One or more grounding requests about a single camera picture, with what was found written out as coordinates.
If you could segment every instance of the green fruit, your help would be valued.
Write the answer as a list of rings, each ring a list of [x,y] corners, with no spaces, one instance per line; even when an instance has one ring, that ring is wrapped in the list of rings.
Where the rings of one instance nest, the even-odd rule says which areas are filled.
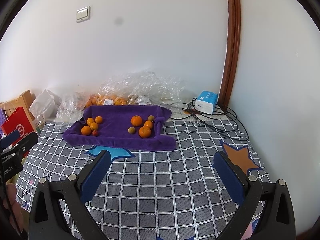
[[[155,119],[155,117],[154,117],[153,115],[149,115],[148,120],[149,120],[150,122],[153,122],[154,119]]]
[[[136,129],[135,129],[134,127],[130,127],[130,128],[128,129],[128,132],[129,132],[130,134],[134,134],[134,133],[136,132]]]

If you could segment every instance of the white plastic bag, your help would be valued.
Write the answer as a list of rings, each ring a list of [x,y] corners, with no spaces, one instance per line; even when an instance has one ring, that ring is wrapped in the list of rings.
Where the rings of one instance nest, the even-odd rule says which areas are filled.
[[[45,89],[31,104],[29,111],[34,117],[42,115],[45,121],[53,121],[57,114],[60,102],[59,97]]]

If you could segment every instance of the black cable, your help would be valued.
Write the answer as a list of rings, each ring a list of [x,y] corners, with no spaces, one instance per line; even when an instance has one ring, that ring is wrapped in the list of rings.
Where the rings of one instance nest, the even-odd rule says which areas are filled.
[[[196,121],[200,121],[202,124],[204,124],[205,126],[209,127],[210,129],[212,129],[213,131],[215,131],[216,133],[218,133],[218,134],[220,134],[220,135],[222,135],[222,136],[224,136],[224,137],[227,137],[227,138],[230,138],[230,139],[236,140],[236,141],[241,141],[241,142],[245,142],[245,141],[249,140],[249,134],[248,134],[246,128],[244,127],[244,125],[242,124],[242,122],[238,119],[238,116],[237,116],[236,112],[233,111],[230,107],[226,107],[225,113],[221,113],[221,112],[219,112],[219,111],[214,111],[214,112],[216,112],[216,113],[218,113],[218,114],[212,114],[212,115],[225,115],[226,117],[229,118],[229,120],[230,120],[231,122],[234,122],[234,123],[235,123],[235,126],[236,126],[235,129],[232,129],[232,130],[225,130],[225,129],[224,129],[224,130],[223,130],[223,129],[219,129],[219,128],[217,128],[217,127],[214,127],[214,126],[206,123],[205,121],[203,121],[202,119],[200,119],[200,118],[197,116],[197,115],[201,115],[201,116],[206,117],[206,118],[209,118],[209,119],[211,119],[211,120],[218,120],[218,121],[220,121],[220,119],[216,119],[216,118],[209,117],[209,116],[207,116],[207,115],[204,115],[205,113],[202,113],[202,112],[196,110],[196,106],[194,105],[195,100],[196,100],[196,98],[193,98],[190,103],[188,103],[188,104],[187,104],[187,103],[183,103],[183,104],[185,104],[185,105],[188,105],[186,111],[188,111],[188,112],[190,113],[189,116],[186,116],[186,117],[183,117],[183,118],[170,118],[170,119],[173,119],[173,120],[183,120],[183,119],[187,119],[187,118],[189,118],[189,117],[192,116],[192,117],[194,117],[194,119],[195,119]],[[246,138],[247,138],[247,139],[245,139],[245,138],[244,138],[244,139],[239,139],[239,138],[231,137],[231,136],[225,134],[225,133],[228,133],[228,132],[235,132],[235,131],[237,131],[237,130],[239,129],[239,125],[238,125],[238,123],[237,123],[236,121],[239,121],[239,123],[241,124],[241,126],[244,128],[244,131],[245,131],[245,134],[246,134]]]
[[[5,174],[4,174],[3,162],[2,162],[2,158],[1,157],[0,157],[0,175],[1,175],[2,188],[3,188],[4,194],[5,194],[5,198],[6,198],[8,207],[9,207],[9,211],[10,211],[10,213],[12,215],[12,218],[13,218],[13,221],[14,221],[16,227],[17,227],[17,232],[18,232],[19,236],[21,236],[19,225],[18,225],[16,216],[13,213],[12,206],[11,206],[11,203],[10,203],[10,200],[9,200],[9,196],[8,196],[8,192],[7,192],[7,184],[5,182]]]

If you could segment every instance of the gray checkered bedsheet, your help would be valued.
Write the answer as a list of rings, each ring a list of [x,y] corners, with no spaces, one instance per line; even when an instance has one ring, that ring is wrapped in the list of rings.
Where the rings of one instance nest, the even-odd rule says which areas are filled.
[[[213,122],[218,128],[234,128],[229,121]],[[92,146],[72,147],[62,139],[69,126],[46,124],[39,143],[30,151],[17,182],[17,198],[25,209],[31,209],[41,177],[65,179],[93,160],[85,154]],[[213,155],[222,150],[219,140],[234,147],[248,144],[254,162],[265,168],[261,159],[249,142],[224,138],[194,121],[166,122],[162,133],[176,139],[176,150],[131,150],[136,157],[116,159],[94,198],[86,203],[88,210],[109,239],[216,239],[237,209],[211,167]],[[244,136],[239,131],[228,135]],[[265,171],[251,174],[270,181]],[[81,239],[65,201],[60,202],[72,233]],[[259,203],[252,220],[260,216],[262,208]]]

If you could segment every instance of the silver screw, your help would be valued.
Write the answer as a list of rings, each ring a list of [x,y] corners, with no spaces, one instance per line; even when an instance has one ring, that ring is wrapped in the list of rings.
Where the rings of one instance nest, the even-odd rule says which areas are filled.
[[[249,179],[250,181],[256,181],[256,180],[257,180],[257,177],[254,176],[254,175],[249,175],[248,179]]]
[[[69,180],[75,180],[76,178],[77,178],[76,174],[70,174],[68,177]]]
[[[40,183],[40,184],[45,183],[45,181],[46,181],[46,178],[45,178],[45,177],[43,177],[43,178],[39,179],[39,183]]]
[[[284,185],[285,185],[285,181],[284,181],[283,179],[279,179],[279,184],[280,184],[281,186],[284,186]]]

